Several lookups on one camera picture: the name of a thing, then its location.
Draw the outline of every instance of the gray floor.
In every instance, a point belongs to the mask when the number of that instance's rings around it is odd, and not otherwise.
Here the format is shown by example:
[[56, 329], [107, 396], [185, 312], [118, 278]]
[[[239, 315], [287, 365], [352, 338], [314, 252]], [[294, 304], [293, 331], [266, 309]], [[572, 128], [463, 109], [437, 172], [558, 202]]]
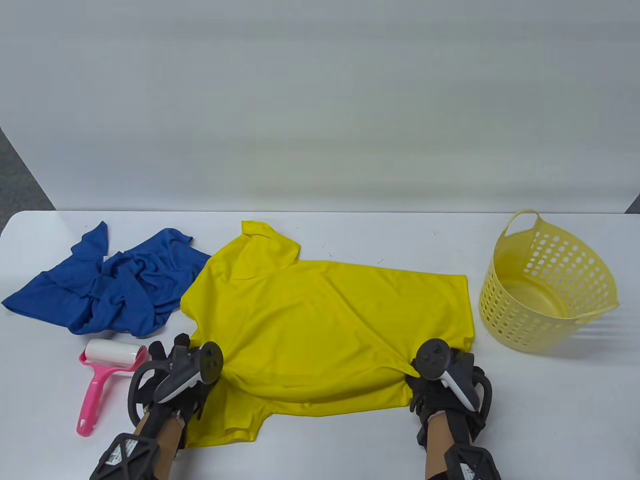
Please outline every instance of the gray floor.
[[55, 209], [0, 130], [0, 232], [22, 210]]

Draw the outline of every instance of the plastic basket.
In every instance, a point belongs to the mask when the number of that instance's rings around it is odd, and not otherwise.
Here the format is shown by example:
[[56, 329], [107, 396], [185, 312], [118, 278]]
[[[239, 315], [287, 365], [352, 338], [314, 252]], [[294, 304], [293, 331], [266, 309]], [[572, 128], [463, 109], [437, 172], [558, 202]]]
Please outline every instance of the plastic basket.
[[[511, 222], [525, 213], [537, 216], [533, 228], [507, 235]], [[524, 210], [498, 238], [479, 306], [496, 340], [539, 352], [618, 305], [615, 281], [602, 259], [569, 232]]]

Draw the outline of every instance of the white table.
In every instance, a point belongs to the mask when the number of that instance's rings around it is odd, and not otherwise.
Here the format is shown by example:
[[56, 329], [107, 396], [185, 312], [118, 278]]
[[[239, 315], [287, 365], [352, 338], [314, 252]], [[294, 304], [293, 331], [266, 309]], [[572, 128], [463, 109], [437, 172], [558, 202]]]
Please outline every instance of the white table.
[[[507, 214], [22, 212], [0, 236], [0, 298], [69, 255], [100, 220], [109, 254], [165, 227], [215, 253], [240, 234], [241, 220], [262, 220], [302, 245], [302, 259], [463, 273], [476, 319], [477, 363], [494, 400], [479, 443], [505, 480], [640, 477], [640, 217], [554, 214], [545, 218], [589, 243], [612, 269], [621, 307], [545, 356], [501, 346], [485, 330], [477, 298]], [[174, 313], [145, 344], [170, 345], [195, 323]], [[92, 372], [77, 360], [86, 337], [0, 308], [0, 478], [86, 480], [113, 437], [132, 431], [127, 378], [111, 381], [90, 438], [76, 420]], [[128, 335], [117, 338], [131, 341]], [[182, 452], [174, 479], [422, 479], [424, 451], [408, 409], [326, 417], [274, 415], [252, 444]]]

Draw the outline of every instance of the black glove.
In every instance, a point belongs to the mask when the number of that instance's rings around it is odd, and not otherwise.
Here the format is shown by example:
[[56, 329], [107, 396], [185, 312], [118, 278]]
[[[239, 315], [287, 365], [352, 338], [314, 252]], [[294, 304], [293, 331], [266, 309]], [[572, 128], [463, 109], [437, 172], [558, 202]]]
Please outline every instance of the black glove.
[[[186, 333], [181, 333], [178, 335], [173, 341], [173, 348], [171, 349], [169, 356], [166, 356], [164, 352], [164, 346], [162, 342], [156, 341], [151, 343], [149, 346], [149, 355], [151, 356], [151, 361], [166, 361], [168, 358], [173, 358], [173, 353], [177, 346], [187, 347], [191, 341], [189, 339], [189, 335]], [[193, 353], [197, 350], [197, 348], [189, 349], [190, 353]], [[168, 376], [168, 372], [156, 369], [154, 371], [154, 375], [149, 378], [144, 385], [142, 385], [138, 391], [135, 393], [134, 400], [135, 403], [141, 403], [145, 410], [148, 410], [153, 406], [153, 398], [154, 392], [160, 383]], [[166, 404], [171, 406], [174, 410], [180, 411], [180, 416], [184, 419], [185, 425], [189, 424], [189, 421], [194, 416], [194, 414], [198, 414], [198, 418], [202, 415], [202, 409], [204, 408], [204, 403], [209, 395], [209, 392], [213, 388], [215, 383], [211, 385], [205, 385], [202, 382], [198, 382], [195, 387], [187, 388], [185, 391], [181, 392], [175, 398], [169, 400]]]
[[[454, 356], [458, 354], [456, 350], [452, 351]], [[415, 366], [415, 360], [412, 361], [412, 366]], [[411, 387], [413, 391], [413, 398], [410, 405], [410, 410], [420, 418], [422, 429], [418, 434], [418, 443], [426, 447], [427, 441], [427, 427], [430, 416], [434, 413], [443, 410], [446, 412], [458, 412], [458, 415], [463, 415], [471, 440], [474, 441], [478, 434], [482, 431], [485, 425], [486, 416], [488, 415], [489, 408], [491, 406], [491, 383], [484, 375], [484, 371], [480, 367], [473, 367], [472, 371], [472, 383], [475, 387], [478, 383], [482, 384], [484, 390], [483, 404], [480, 412], [472, 412], [468, 410], [462, 402], [456, 397], [456, 394], [450, 388], [442, 385], [440, 380], [426, 380], [423, 377], [416, 378], [410, 375], [405, 377], [405, 381]]]

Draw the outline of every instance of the t-shirt sleeve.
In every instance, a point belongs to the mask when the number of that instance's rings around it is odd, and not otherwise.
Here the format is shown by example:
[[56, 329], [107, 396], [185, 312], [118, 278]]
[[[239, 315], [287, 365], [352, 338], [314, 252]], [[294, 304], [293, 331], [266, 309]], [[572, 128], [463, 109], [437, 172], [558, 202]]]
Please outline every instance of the t-shirt sleeve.
[[231, 269], [234, 280], [270, 275], [294, 264], [300, 254], [299, 244], [259, 221], [242, 222], [242, 236], [237, 240], [242, 245]]

